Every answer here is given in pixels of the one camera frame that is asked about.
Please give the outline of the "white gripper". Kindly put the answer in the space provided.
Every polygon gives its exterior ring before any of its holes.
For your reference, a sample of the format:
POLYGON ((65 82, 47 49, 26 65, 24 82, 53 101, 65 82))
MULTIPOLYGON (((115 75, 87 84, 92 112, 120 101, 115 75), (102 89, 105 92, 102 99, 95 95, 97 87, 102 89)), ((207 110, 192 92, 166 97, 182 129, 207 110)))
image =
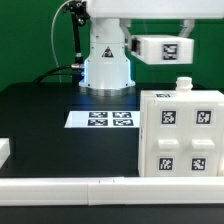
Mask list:
POLYGON ((194 19, 224 18, 224 0, 86 0, 87 12, 94 18, 121 19, 127 43, 132 42, 130 19, 185 19, 180 37, 187 38, 195 27, 194 19))

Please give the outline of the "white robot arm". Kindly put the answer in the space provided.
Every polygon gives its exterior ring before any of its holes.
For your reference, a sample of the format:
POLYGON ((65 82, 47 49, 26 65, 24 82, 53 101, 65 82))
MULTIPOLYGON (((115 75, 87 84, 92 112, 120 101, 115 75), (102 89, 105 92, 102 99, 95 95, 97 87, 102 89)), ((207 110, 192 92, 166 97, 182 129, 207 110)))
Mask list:
POLYGON ((190 64, 194 41, 189 38, 197 19, 224 18, 224 0, 86 0, 90 16, 90 54, 80 87, 96 95, 113 96, 135 86, 133 56, 148 65, 190 64), (179 35, 133 35, 133 19, 180 19, 179 35))

